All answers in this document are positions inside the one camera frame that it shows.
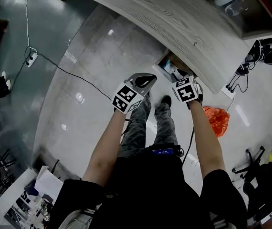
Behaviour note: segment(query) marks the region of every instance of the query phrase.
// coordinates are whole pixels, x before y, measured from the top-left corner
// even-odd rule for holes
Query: person's foot
[[[163,99],[161,100],[161,103],[166,103],[166,104],[169,105],[169,107],[171,107],[171,105],[172,105],[171,97],[168,96],[168,95],[165,95],[165,96],[163,97]]]
[[[6,73],[5,71],[3,71],[3,72],[1,73],[1,76],[3,76],[3,78],[6,79],[6,78],[7,78],[7,73]]]
[[[11,81],[7,80],[6,85],[7,85],[8,89],[9,89],[9,91],[10,91],[11,90]]]

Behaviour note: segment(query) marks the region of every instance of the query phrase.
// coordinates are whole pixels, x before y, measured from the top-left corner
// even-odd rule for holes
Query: wooden desk
[[[128,18],[181,58],[218,93],[255,39],[243,41],[205,0],[95,0]]]

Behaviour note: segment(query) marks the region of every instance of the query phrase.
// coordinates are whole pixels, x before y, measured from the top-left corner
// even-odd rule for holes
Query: plastic bag
[[[212,107],[204,107],[203,109],[216,136],[221,137],[224,135],[228,127],[230,115],[224,109]]]

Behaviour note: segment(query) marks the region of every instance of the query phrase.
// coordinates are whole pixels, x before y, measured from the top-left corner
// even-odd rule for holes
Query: camouflage pants
[[[131,157],[145,152],[146,121],[151,111],[148,95],[140,106],[131,114],[132,123],[124,134],[118,157]],[[168,104],[161,103],[155,110],[157,120],[157,135],[155,145],[174,143],[177,145],[175,124],[171,118],[171,109]]]

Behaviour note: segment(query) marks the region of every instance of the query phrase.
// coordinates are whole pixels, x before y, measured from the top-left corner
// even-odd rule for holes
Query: office chair
[[[247,172],[241,175],[241,178],[245,180],[243,191],[249,198],[247,217],[253,217],[255,221],[263,219],[272,212],[272,162],[260,165],[264,151],[265,148],[261,146],[261,153],[256,160],[253,160],[249,149],[246,149],[250,165],[238,171],[235,168],[232,169],[235,174]],[[255,178],[258,184],[256,188],[251,184]]]

